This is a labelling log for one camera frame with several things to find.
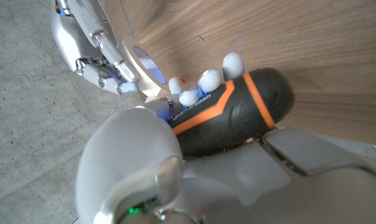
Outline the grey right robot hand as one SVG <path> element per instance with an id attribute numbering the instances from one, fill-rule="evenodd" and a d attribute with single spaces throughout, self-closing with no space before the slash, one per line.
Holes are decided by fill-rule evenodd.
<path id="1" fill-rule="evenodd" d="M 68 68 L 93 85 L 117 95 L 139 92 L 139 78 L 118 49 L 99 3 L 50 2 L 52 34 Z"/>

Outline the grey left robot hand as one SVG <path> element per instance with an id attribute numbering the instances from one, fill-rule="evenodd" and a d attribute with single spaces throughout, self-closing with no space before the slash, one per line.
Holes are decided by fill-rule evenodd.
<path id="1" fill-rule="evenodd" d="M 110 117 L 76 176 L 82 223 L 376 223 L 376 168 L 357 143 L 278 128 L 294 95 L 231 52 L 197 84 Z"/>

